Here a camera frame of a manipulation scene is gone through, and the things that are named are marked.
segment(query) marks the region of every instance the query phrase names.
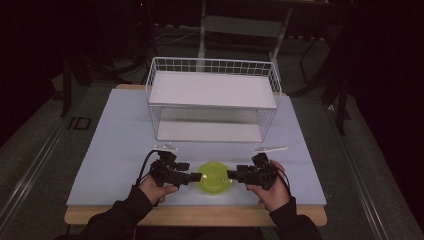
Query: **table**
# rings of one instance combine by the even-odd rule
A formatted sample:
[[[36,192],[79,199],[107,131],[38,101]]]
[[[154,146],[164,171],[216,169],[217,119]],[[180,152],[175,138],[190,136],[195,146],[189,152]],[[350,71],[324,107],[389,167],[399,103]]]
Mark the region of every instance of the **table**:
[[[144,90],[141,85],[119,85],[117,89]],[[69,206],[65,221],[70,225],[84,225],[95,214],[111,206]],[[323,206],[298,206],[298,213],[307,215],[317,226],[327,217]],[[263,206],[159,206],[154,208],[139,225],[155,226],[274,226]]]

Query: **white shelf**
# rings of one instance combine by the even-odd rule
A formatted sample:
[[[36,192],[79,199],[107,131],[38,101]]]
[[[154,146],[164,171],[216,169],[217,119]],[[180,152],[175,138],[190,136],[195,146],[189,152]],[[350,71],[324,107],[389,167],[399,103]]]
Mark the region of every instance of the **white shelf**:
[[[196,105],[276,109],[264,76],[157,71],[150,105]]]
[[[162,109],[157,139],[198,142],[262,142],[255,111]]]

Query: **white paper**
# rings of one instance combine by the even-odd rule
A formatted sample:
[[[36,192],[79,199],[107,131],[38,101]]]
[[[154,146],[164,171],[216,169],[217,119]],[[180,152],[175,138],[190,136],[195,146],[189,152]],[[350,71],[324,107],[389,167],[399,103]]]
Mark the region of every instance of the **white paper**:
[[[124,200],[135,183],[146,155],[156,144],[145,92],[112,90],[87,154],[75,179],[68,206],[112,205]],[[289,97],[280,106],[262,144],[172,142],[179,150],[176,162],[190,163],[189,172],[208,161],[220,161],[235,170],[238,164],[253,165],[251,150],[261,146],[287,146],[268,153],[286,169],[291,191],[299,205],[325,205],[325,197],[306,147]],[[146,166],[156,160],[153,154]],[[165,205],[255,205],[257,197],[244,184],[233,181],[219,195],[203,193],[196,183],[182,185],[166,197]]]

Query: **floor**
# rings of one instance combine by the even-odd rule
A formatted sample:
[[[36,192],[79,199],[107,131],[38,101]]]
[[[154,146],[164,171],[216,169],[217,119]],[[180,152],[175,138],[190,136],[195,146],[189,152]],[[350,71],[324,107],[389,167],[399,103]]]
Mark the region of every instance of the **floor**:
[[[190,31],[158,33],[158,56],[197,57],[198,35]],[[267,48],[272,47],[269,40],[240,44],[229,43],[225,36],[207,38],[207,58],[267,61]],[[302,39],[283,42],[277,60],[286,93],[305,86],[298,64],[307,46]],[[319,69],[328,50],[320,41],[310,52],[304,63],[308,77]],[[118,65],[126,63],[117,61]],[[142,67],[122,77],[141,83],[145,73]],[[61,75],[52,79],[59,90],[61,79]],[[73,108],[67,117],[59,117],[61,102],[52,99],[0,149],[0,239],[53,239],[66,232],[63,216],[68,194],[115,86],[100,76],[90,88],[75,86]],[[322,91],[316,89],[292,101],[327,198],[328,223],[319,228],[323,239],[424,239],[355,99],[348,98],[351,119],[345,121],[346,136],[341,136],[335,128],[334,111],[319,100]],[[93,122],[86,131],[78,131],[68,128],[73,117]],[[72,227],[71,231],[80,229]],[[263,231],[266,239],[277,239],[272,228]]]

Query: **dark background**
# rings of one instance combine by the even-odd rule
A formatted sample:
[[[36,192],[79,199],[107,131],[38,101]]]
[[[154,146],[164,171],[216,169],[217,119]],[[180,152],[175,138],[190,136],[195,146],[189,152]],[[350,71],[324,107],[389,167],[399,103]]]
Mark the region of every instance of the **dark background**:
[[[108,17],[122,18],[110,18],[110,14],[122,12],[105,15],[99,3],[105,1],[2,1],[0,146],[54,95],[50,80],[62,72],[65,56],[82,52],[97,62],[107,63],[115,52],[122,53],[127,46],[131,17],[112,26],[107,23]],[[358,7],[359,14],[350,19],[349,31],[340,39],[342,52],[333,54],[337,57],[332,61],[343,58],[352,63],[349,93],[356,97],[405,199],[424,229],[424,4],[414,0],[359,1]],[[157,0],[151,13],[161,26],[198,26],[200,1]],[[278,18],[278,11],[270,10],[270,16]],[[288,34],[311,34],[314,24],[309,25],[304,16],[311,17],[311,10],[294,13]],[[111,41],[108,32],[116,29],[123,31],[123,39]],[[355,54],[349,52],[352,46],[358,47]]]

